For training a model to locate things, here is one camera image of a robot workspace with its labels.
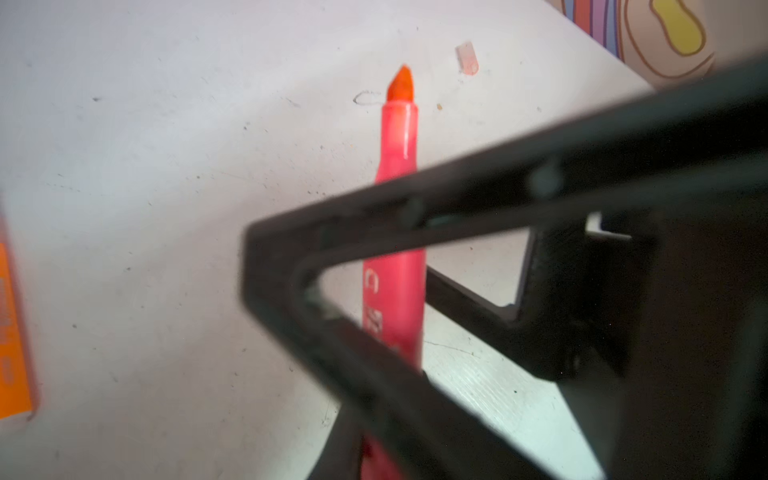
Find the orange pen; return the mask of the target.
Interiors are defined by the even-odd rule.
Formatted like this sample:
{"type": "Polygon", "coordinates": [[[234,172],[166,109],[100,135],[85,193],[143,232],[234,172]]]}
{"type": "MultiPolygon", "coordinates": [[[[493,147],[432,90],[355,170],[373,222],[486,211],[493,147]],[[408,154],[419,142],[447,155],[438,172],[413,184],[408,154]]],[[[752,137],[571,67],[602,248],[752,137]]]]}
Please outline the orange pen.
{"type": "Polygon", "coordinates": [[[39,408],[32,353],[9,228],[1,212],[1,432],[21,428],[39,408]]]}

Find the translucent pen cap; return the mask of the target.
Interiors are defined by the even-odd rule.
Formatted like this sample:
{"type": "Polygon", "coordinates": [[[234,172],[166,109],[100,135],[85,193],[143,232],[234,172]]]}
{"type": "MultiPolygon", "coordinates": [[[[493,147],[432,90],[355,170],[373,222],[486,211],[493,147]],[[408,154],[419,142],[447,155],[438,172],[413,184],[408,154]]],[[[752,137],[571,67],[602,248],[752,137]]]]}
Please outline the translucent pen cap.
{"type": "Polygon", "coordinates": [[[462,74],[476,75],[479,71],[479,62],[471,41],[466,41],[456,47],[456,56],[462,74]]]}

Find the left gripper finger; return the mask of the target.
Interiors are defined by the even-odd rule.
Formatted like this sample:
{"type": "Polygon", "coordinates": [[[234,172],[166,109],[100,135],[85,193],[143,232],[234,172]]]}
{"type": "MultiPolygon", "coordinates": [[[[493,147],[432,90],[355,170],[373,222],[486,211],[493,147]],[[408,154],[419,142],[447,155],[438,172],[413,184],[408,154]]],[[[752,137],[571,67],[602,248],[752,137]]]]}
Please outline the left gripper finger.
{"type": "Polygon", "coordinates": [[[308,480],[359,480],[363,430],[356,415],[342,405],[308,480]]]}

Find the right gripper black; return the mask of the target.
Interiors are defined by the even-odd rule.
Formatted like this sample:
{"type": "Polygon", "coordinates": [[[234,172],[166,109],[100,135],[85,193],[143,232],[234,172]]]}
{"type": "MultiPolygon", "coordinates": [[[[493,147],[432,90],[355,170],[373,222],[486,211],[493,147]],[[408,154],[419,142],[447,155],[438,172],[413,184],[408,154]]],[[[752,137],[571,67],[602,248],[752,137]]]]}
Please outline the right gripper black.
{"type": "Polygon", "coordinates": [[[535,232],[515,302],[430,271],[427,298],[557,382],[610,479],[767,475],[767,201],[535,232]]]}

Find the pink pen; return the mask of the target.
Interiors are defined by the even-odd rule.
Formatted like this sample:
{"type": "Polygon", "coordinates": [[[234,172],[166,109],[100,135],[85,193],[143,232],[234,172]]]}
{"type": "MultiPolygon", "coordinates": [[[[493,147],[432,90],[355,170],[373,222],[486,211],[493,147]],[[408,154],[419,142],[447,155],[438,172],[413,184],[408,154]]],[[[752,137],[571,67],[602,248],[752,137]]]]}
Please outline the pink pen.
{"type": "MultiPolygon", "coordinates": [[[[412,73],[404,65],[382,107],[377,184],[417,171],[418,116],[412,73]]],[[[363,329],[417,372],[422,371],[426,275],[423,249],[363,262],[363,329]]]]}

